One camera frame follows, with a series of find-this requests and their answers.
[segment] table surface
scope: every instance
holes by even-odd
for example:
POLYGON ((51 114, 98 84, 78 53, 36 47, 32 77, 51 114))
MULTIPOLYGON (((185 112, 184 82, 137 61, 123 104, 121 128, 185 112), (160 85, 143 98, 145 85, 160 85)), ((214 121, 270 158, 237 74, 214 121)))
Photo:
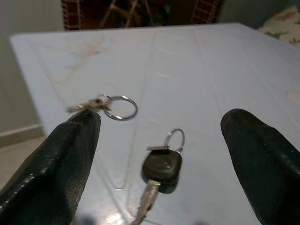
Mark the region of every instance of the table surface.
POLYGON ((11 42, 47 135, 70 117, 67 105, 101 93, 139 106, 125 122, 100 112, 79 224, 129 224, 145 188, 146 148, 176 127, 186 133, 180 181, 172 194, 159 194, 143 224, 260 224, 220 121, 230 109, 246 109, 300 149, 300 101, 286 94, 300 88, 299 49, 240 24, 22 34, 11 42))

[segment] key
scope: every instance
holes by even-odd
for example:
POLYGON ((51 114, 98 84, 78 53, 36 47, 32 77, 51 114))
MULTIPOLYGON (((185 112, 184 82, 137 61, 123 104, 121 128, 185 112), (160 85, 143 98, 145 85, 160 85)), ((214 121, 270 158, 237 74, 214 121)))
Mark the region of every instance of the key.
POLYGON ((161 185, 172 185, 178 181, 182 163, 180 153, 184 142, 184 132, 177 128, 168 134, 164 146, 148 148, 151 152, 144 160, 142 166, 143 176, 148 179, 148 183, 141 197, 136 218, 131 225, 139 225, 146 218, 147 212, 152 208, 157 198, 161 185), (173 151, 169 149, 168 143, 172 135, 177 131, 182 133, 182 144, 178 150, 173 151))

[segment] baseboard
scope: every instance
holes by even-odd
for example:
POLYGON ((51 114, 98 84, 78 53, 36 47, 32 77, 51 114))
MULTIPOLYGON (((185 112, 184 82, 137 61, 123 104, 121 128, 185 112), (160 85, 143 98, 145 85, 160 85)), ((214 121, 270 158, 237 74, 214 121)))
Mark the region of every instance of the baseboard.
POLYGON ((44 132, 42 126, 38 124, 4 132, 0 134, 0 148, 41 136, 44 136, 44 132))

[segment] keychain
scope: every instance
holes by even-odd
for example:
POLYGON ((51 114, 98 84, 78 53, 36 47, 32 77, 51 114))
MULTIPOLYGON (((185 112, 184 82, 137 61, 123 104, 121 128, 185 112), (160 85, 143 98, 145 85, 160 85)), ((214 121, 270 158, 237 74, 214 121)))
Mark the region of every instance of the keychain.
POLYGON ((77 112, 77 111, 80 111, 82 109, 85 109, 85 108, 91 108, 93 110, 96 110, 96 111, 100 111, 100 110, 103 110, 104 113, 111 119, 113 120, 119 120, 119 121, 125 121, 125 120, 130 120, 132 118, 134 118, 137 114, 137 111, 138 111, 138 107, 137 107, 137 104, 130 98, 126 97, 126 96, 108 96, 108 95, 101 95, 100 97, 98 98, 95 98, 95 99, 92 99, 90 101, 88 101, 87 103, 84 103, 84 104, 80 104, 80 105, 72 105, 72 106, 69 106, 67 108, 67 112, 68 113, 73 113, 73 112, 77 112), (135 108, 134 112, 128 116, 125 116, 125 117, 121 117, 121 116, 116 116, 116 115, 113 115, 111 114, 109 111, 111 110, 111 105, 113 102, 115 101, 127 101, 129 102, 130 104, 132 104, 135 108))

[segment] patterned fabric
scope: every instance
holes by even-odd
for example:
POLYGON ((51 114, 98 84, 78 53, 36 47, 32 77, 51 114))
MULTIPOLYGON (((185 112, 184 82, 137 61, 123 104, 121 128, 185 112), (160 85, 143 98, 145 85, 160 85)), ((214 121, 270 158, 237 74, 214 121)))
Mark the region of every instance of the patterned fabric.
POLYGON ((191 24, 215 22, 222 2, 223 0, 197 0, 191 24))
POLYGON ((65 30, 80 30, 81 11, 80 0, 61 0, 65 30))
POLYGON ((300 13, 292 6, 269 19, 259 31, 300 47, 300 13))

